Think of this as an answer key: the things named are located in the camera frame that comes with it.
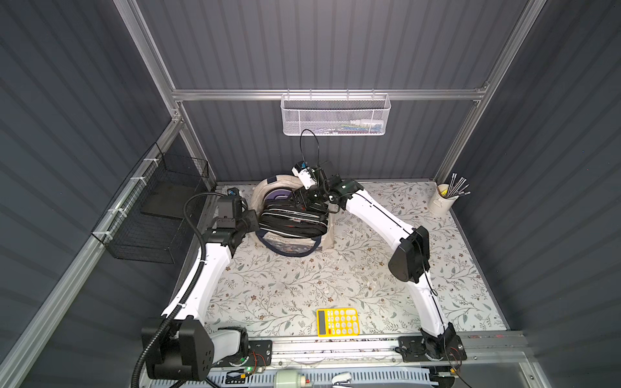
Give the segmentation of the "black zippered paddle case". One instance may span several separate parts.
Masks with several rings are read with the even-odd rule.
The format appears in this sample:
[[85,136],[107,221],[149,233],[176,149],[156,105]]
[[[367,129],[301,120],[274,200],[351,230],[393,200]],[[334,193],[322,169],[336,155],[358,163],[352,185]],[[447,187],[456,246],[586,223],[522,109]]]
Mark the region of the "black zippered paddle case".
[[259,217],[260,229],[291,239],[316,239],[328,233],[328,214],[304,211],[294,202],[265,205]]

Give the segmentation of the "floral canvas tote bag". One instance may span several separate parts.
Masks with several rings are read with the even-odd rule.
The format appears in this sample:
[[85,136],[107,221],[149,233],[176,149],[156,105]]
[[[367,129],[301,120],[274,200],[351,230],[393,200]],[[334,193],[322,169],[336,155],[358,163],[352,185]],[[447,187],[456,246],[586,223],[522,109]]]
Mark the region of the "floral canvas tote bag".
[[289,258],[333,249],[334,216],[307,194],[295,176],[273,176],[257,184],[250,200],[259,222],[255,240]]

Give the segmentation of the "purple round case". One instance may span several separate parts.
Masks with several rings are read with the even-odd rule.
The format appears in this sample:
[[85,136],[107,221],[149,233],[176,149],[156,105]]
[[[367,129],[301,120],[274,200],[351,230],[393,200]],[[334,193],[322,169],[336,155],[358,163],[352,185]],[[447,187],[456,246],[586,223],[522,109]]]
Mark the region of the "purple round case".
[[290,202],[293,191],[286,188],[274,189],[270,191],[264,198],[264,204],[268,205],[273,202]]

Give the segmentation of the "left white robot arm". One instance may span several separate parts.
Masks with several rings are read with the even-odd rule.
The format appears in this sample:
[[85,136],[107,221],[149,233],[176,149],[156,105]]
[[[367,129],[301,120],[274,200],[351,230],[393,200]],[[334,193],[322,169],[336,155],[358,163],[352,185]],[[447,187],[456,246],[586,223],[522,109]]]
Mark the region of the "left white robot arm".
[[174,380],[178,386],[203,381],[218,362],[248,357],[250,345],[244,328],[227,327],[214,334],[205,329],[205,313],[224,270],[245,235],[259,228],[255,210],[248,207],[238,189],[216,197],[217,214],[207,231],[199,231],[189,208],[183,208],[184,221],[197,237],[199,252],[161,318],[142,328],[143,350],[132,372],[132,387],[140,385],[143,373],[151,379]]

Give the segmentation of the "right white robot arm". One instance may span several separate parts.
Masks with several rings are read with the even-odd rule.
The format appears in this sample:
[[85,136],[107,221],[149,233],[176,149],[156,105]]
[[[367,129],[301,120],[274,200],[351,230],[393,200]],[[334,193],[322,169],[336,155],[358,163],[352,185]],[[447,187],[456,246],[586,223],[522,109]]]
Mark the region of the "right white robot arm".
[[441,309],[430,279],[430,234],[423,226],[415,228],[378,203],[359,182],[346,180],[332,189],[317,185],[294,192],[305,208],[311,205],[338,206],[364,221],[393,250],[388,263],[391,274],[406,284],[420,317],[420,333],[429,359],[446,356],[458,339],[454,325]]

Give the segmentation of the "white pen cup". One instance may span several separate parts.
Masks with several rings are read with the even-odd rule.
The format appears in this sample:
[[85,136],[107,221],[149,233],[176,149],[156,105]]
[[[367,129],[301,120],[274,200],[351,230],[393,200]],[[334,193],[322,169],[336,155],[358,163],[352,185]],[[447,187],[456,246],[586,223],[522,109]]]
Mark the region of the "white pen cup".
[[448,215],[454,202],[459,198],[458,196],[448,197],[449,184],[439,184],[428,203],[429,211],[435,215],[444,217]]

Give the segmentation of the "yellow calculator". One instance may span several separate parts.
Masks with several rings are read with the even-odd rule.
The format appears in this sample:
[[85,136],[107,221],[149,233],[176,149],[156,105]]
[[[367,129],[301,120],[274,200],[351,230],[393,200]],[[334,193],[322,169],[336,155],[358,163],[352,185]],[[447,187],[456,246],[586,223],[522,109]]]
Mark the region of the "yellow calculator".
[[361,334],[360,319],[354,308],[328,308],[316,311],[318,337],[345,337]]

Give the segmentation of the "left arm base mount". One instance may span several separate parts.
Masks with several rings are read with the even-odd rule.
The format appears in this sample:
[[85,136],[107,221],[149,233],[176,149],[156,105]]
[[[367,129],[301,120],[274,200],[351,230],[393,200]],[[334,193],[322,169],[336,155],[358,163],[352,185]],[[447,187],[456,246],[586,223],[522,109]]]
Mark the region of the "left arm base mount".
[[239,355],[225,357],[215,362],[214,367],[242,368],[247,366],[270,366],[273,355],[273,341],[251,339],[247,346],[247,352]]

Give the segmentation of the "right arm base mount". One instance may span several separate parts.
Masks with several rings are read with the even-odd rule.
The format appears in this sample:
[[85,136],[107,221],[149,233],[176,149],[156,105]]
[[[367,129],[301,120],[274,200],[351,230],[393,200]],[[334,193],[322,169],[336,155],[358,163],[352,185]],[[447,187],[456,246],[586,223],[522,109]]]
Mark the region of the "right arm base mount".
[[401,355],[404,362],[467,360],[466,349],[461,338],[450,331],[439,337],[421,333],[418,336],[400,336],[394,351]]

